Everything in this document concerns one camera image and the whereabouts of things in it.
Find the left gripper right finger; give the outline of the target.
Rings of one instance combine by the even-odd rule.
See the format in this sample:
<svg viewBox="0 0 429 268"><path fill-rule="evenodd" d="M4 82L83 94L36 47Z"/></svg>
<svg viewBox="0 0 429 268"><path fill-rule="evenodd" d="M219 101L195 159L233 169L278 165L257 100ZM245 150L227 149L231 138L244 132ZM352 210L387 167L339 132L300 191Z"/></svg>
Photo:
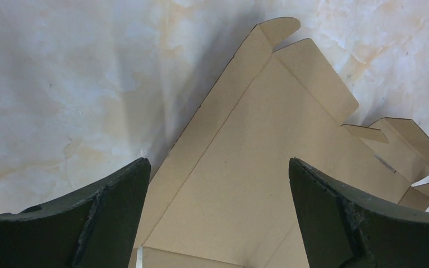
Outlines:
<svg viewBox="0 0 429 268"><path fill-rule="evenodd" d="M289 181L310 267L429 267L429 213L336 180L298 158Z"/></svg>

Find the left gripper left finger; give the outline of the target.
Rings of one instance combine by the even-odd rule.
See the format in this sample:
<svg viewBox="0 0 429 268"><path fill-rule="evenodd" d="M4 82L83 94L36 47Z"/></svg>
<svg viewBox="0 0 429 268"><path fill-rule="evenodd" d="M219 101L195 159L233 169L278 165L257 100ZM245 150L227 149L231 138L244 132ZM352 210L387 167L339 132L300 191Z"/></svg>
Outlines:
<svg viewBox="0 0 429 268"><path fill-rule="evenodd" d="M62 197L0 214L0 267L127 267L150 173L139 158Z"/></svg>

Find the brown cardboard box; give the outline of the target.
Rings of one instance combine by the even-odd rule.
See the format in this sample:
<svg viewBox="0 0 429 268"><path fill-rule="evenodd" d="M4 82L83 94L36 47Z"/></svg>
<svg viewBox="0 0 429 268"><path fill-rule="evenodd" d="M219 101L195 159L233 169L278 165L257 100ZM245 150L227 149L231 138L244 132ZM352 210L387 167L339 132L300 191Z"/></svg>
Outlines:
<svg viewBox="0 0 429 268"><path fill-rule="evenodd" d="M265 21L236 51L150 182L137 267L310 267L292 158L428 212L429 137L405 118L346 124L359 104L316 44L275 49L300 26Z"/></svg>

